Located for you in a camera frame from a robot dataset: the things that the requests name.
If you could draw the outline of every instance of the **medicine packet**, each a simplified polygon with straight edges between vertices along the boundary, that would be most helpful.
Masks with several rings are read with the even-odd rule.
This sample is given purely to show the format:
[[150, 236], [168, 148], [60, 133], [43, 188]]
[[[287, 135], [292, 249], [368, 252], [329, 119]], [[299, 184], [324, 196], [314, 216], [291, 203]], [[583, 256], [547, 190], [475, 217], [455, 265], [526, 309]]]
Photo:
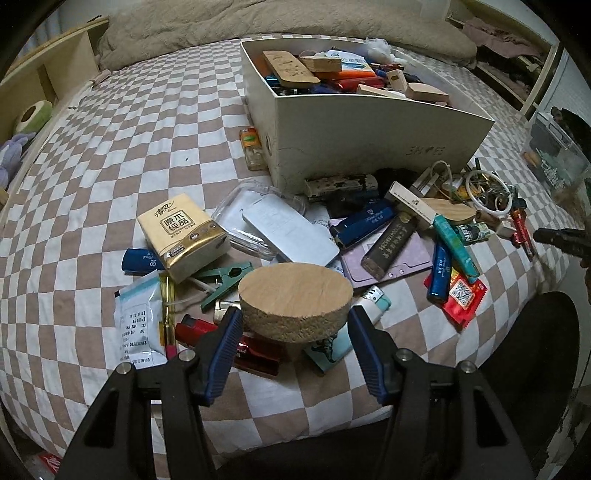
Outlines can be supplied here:
[[166, 363], [162, 291], [153, 271], [115, 293], [115, 326], [121, 336], [121, 361], [136, 368]]

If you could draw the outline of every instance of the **blue lighter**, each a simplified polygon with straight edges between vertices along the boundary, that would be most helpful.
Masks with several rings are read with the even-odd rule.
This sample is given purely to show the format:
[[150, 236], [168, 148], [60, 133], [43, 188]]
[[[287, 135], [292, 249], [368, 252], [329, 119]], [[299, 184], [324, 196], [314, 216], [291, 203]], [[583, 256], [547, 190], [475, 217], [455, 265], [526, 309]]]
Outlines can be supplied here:
[[144, 275], [154, 270], [164, 270], [156, 254], [147, 248], [128, 248], [121, 261], [121, 270], [127, 274]]
[[433, 251], [433, 269], [431, 284], [427, 290], [427, 299], [433, 303], [445, 303], [449, 296], [449, 282], [452, 277], [452, 254], [440, 239], [435, 242]]

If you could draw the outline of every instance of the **wooden tag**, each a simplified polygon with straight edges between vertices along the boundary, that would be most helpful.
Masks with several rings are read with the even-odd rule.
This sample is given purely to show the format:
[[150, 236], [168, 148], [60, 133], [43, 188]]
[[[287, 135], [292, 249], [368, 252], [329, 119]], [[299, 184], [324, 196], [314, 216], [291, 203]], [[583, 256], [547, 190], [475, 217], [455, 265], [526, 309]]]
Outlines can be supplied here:
[[311, 72], [340, 72], [341, 61], [339, 58], [329, 57], [298, 57]]
[[446, 199], [423, 198], [421, 200], [454, 225], [469, 223], [476, 215], [476, 209], [463, 203], [452, 203]]
[[449, 95], [440, 89], [426, 83], [409, 83], [404, 92], [408, 98], [419, 102], [445, 102], [449, 101]]
[[262, 54], [281, 86], [310, 88], [320, 83], [320, 79], [312, 75], [310, 70], [288, 51], [265, 50]]
[[372, 87], [369, 85], [363, 85], [363, 83], [360, 83], [357, 86], [357, 93], [360, 93], [361, 95], [375, 95], [375, 96], [380, 96], [380, 97], [390, 97], [390, 98], [396, 98], [396, 99], [401, 99], [401, 100], [407, 100], [407, 98], [404, 96], [403, 93], [390, 92], [389, 90], [383, 90], [381, 88], [376, 88], [376, 87]]

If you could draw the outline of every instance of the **purple plush toy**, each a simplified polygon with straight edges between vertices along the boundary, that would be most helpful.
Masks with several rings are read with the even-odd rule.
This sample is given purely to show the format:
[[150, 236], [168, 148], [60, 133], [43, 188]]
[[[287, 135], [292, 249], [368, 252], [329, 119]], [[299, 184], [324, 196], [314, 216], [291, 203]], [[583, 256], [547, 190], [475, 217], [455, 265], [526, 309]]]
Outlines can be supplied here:
[[22, 149], [34, 137], [34, 133], [16, 134], [0, 147], [0, 187], [4, 190], [18, 171]]

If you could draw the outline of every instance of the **plastic tray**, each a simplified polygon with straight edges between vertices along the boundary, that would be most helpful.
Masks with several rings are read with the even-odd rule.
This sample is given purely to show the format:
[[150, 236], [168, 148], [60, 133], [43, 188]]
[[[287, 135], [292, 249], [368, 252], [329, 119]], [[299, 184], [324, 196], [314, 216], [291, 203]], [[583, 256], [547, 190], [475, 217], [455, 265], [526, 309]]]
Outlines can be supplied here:
[[278, 196], [301, 215], [306, 211], [306, 205], [298, 197], [283, 194], [275, 187], [263, 185], [256, 180], [243, 180], [217, 206], [212, 219], [228, 232], [230, 243], [234, 248], [271, 260], [277, 254], [275, 249], [261, 238], [257, 230], [242, 219], [242, 210], [265, 195]]

